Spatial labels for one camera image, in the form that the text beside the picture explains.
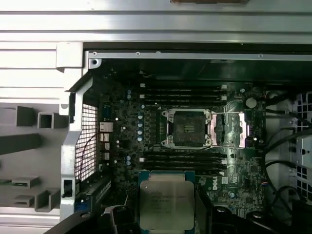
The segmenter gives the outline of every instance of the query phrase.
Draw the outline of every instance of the gray plastic panel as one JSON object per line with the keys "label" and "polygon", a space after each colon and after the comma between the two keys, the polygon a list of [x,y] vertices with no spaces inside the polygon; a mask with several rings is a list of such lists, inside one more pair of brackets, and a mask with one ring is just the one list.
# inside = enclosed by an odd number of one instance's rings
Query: gray plastic panel
{"label": "gray plastic panel", "polygon": [[0,126],[33,126],[35,122],[33,108],[24,106],[0,108]]}
{"label": "gray plastic panel", "polygon": [[[35,116],[39,112],[57,113],[58,104],[17,104],[33,108]],[[0,108],[14,108],[16,104],[0,103]],[[14,180],[19,177],[39,177],[40,184],[30,189],[0,185],[0,206],[16,206],[15,198],[20,195],[33,196],[48,188],[60,188],[61,145],[68,129],[38,129],[37,118],[31,127],[0,126],[0,136],[39,134],[42,144],[37,149],[4,154],[0,156],[0,179]]]}

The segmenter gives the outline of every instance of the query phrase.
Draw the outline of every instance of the silver metal panel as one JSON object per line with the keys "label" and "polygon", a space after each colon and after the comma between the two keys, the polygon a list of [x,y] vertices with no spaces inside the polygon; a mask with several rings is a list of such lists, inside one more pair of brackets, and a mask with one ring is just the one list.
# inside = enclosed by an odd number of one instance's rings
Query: silver metal panel
{"label": "silver metal panel", "polygon": [[5,13],[0,15],[1,41],[311,42],[309,0],[31,2],[13,0],[0,6]]}
{"label": "silver metal panel", "polygon": [[1,234],[42,234],[59,223],[59,209],[48,213],[34,208],[0,207]]}
{"label": "silver metal panel", "polygon": [[310,13],[310,0],[301,0],[296,4],[293,0],[253,0],[246,5],[236,4],[172,4],[168,0],[11,0],[0,6],[0,11],[107,11],[107,12],[259,12],[259,13]]}
{"label": "silver metal panel", "polygon": [[312,55],[270,55],[270,54],[200,54],[200,53],[90,53],[94,59],[229,59],[229,60],[278,60],[312,61]]}
{"label": "silver metal panel", "polygon": [[75,176],[75,161],[76,161],[76,144],[82,131],[82,107],[83,96],[93,85],[93,79],[90,78],[77,92],[75,102],[75,119],[69,125],[69,132],[62,145],[61,151],[61,194],[64,194],[64,181],[73,181],[72,197],[61,198],[60,218],[67,218],[74,213],[75,194],[76,194],[76,176]]}
{"label": "silver metal panel", "polygon": [[0,42],[0,102],[59,104],[64,74],[54,42]]}

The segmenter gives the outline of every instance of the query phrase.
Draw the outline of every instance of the capacitor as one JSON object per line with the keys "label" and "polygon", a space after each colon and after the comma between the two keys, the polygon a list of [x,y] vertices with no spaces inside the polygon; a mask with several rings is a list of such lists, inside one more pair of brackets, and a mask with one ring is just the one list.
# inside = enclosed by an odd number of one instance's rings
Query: capacitor
{"label": "capacitor", "polygon": [[246,106],[250,109],[253,109],[257,106],[257,101],[253,97],[250,97],[246,100]]}
{"label": "capacitor", "polygon": [[229,198],[235,198],[235,193],[229,192]]}

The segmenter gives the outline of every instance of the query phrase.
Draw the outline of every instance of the metal bracket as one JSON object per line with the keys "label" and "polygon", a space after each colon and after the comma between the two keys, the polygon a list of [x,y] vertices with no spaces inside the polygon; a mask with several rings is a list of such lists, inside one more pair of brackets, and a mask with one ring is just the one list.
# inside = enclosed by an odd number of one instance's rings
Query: metal bracket
{"label": "metal bracket", "polygon": [[101,58],[91,58],[89,59],[89,69],[99,68],[102,64]]}

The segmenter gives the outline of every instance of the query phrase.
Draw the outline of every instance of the screw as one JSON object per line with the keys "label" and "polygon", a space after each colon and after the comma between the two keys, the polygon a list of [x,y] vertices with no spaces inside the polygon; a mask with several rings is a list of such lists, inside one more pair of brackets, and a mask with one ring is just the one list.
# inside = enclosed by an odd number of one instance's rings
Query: screw
{"label": "screw", "polygon": [[253,214],[253,217],[254,218],[263,218],[263,215],[261,213],[259,213],[259,212],[256,212],[256,213]]}
{"label": "screw", "polygon": [[220,213],[224,213],[224,212],[226,212],[226,209],[223,208],[223,207],[218,207],[217,211],[220,212]]}
{"label": "screw", "polygon": [[88,218],[88,217],[90,217],[90,214],[89,214],[89,213],[85,213],[85,214],[82,214],[82,215],[81,215],[81,218]]}

